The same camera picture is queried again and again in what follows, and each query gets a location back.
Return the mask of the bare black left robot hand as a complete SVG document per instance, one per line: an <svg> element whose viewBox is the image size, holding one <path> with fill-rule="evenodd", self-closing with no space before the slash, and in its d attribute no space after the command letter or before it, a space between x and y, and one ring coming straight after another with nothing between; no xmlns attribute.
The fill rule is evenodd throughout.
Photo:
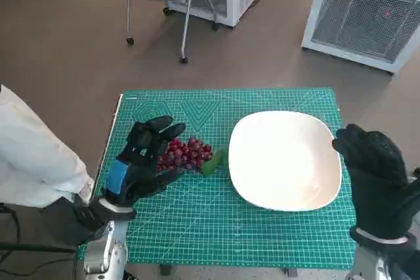
<svg viewBox="0 0 420 280"><path fill-rule="evenodd" d="M94 206L109 220L132 220L136 215L133 205L139 199L163 192L181 176L180 167L159 170L158 162L170 141L185 128L185 123L174 125L168 115L137 121L123 151L112 161L104 194L94 200Z"/></svg>

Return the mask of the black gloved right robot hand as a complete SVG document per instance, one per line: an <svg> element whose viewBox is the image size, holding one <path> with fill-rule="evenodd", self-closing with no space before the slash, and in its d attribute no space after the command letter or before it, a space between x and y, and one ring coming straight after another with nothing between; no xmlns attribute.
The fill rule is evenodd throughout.
<svg viewBox="0 0 420 280"><path fill-rule="evenodd" d="M339 129L332 146L350 176L356 227L380 239L406 236L419 212L419 179L408 181L398 146L355 124Z"/></svg>

